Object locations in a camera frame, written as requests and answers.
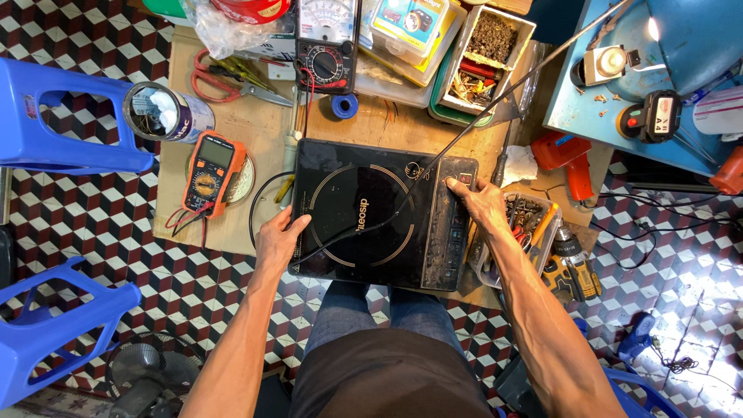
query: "tape roll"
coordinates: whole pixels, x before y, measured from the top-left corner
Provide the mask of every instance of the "tape roll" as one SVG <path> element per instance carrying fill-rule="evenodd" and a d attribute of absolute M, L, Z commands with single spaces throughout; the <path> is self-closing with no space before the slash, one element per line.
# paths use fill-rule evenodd
<path fill-rule="evenodd" d="M 341 119 L 351 119 L 359 111 L 359 100 L 353 93 L 333 96 L 330 103 L 333 113 Z"/>

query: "induction cooktop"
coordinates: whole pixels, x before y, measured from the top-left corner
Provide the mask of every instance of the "induction cooktop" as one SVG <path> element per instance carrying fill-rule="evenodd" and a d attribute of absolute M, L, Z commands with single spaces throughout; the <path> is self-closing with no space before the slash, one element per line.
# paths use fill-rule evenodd
<path fill-rule="evenodd" d="M 470 188 L 478 162 L 434 155 L 304 138 L 297 145 L 292 219 L 312 215 L 297 242 L 302 258 L 343 231 L 387 220 L 415 180 L 422 183 L 403 210 L 382 228 L 324 248 L 289 269 L 291 274 L 413 289 L 457 288 L 470 216 L 449 191 L 446 177 Z"/>

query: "blue stool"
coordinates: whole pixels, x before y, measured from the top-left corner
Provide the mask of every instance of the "blue stool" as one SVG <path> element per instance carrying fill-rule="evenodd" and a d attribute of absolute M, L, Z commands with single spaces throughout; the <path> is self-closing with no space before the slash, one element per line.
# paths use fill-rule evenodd
<path fill-rule="evenodd" d="M 617 397 L 619 404 L 622 405 L 624 413 L 629 418 L 655 418 L 650 411 L 653 407 L 657 406 L 661 411 L 665 412 L 669 418 L 686 418 L 686 415 L 682 414 L 668 399 L 664 398 L 656 389 L 653 388 L 645 379 L 640 377 L 636 373 L 627 373 L 615 369 L 609 369 L 604 367 L 604 373 L 609 378 L 609 384 L 611 389 L 614 390 L 614 395 Z M 634 383 L 640 386 L 647 393 L 648 399 L 645 401 L 645 405 L 640 406 L 635 400 L 617 385 L 614 380 L 621 382 Z"/>
<path fill-rule="evenodd" d="M 0 58 L 0 113 L 3 144 L 0 165 L 67 174 L 139 173 L 154 157 L 134 145 L 122 105 L 133 85 L 73 71 Z M 93 144 L 52 131 L 40 118 L 39 105 L 60 106 L 67 91 L 105 96 L 114 104 L 119 144 Z"/>
<path fill-rule="evenodd" d="M 4 376 L 0 379 L 0 410 L 113 349 L 116 344 L 111 343 L 111 337 L 121 316 L 139 305 L 141 293 L 133 283 L 109 289 L 74 271 L 72 266 L 83 260 L 83 257 L 72 257 L 61 266 L 0 290 L 2 302 L 29 290 L 21 315 L 7 324 L 0 321 L 0 376 Z M 52 317 L 48 306 L 31 310 L 36 287 L 54 278 L 85 290 L 93 295 L 93 300 L 56 317 Z M 62 349 L 72 339 L 101 324 L 104 324 L 103 331 L 91 353 L 77 356 Z M 30 377 L 34 367 L 51 353 L 65 361 L 39 377 Z"/>

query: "jeans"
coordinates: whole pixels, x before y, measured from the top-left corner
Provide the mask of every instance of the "jeans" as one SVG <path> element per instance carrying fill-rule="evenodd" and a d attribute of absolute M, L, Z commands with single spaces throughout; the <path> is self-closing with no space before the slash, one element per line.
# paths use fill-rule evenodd
<path fill-rule="evenodd" d="M 305 346 L 310 351 L 336 338 L 362 329 L 377 329 L 366 304 L 368 284 L 334 280 L 317 312 Z M 390 288 L 390 328 L 406 329 L 443 341 L 464 356 L 449 313 L 438 299 L 420 292 Z"/>

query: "person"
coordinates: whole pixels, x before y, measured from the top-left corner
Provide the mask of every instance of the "person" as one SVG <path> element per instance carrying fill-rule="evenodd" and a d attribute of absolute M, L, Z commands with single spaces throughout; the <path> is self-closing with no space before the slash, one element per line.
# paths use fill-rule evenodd
<path fill-rule="evenodd" d="M 626 417 L 591 347 L 546 289 L 505 217 L 502 192 L 478 179 L 447 186 L 486 237 L 502 274 L 513 336 L 551 417 Z M 256 240 L 256 269 L 237 313 L 201 371 L 181 417 L 251 417 L 279 278 L 310 216 L 286 208 Z M 309 336 L 292 417 L 491 417 L 447 311 L 433 297 L 392 289 L 389 329 L 378 329 L 366 287 L 335 280 Z"/>

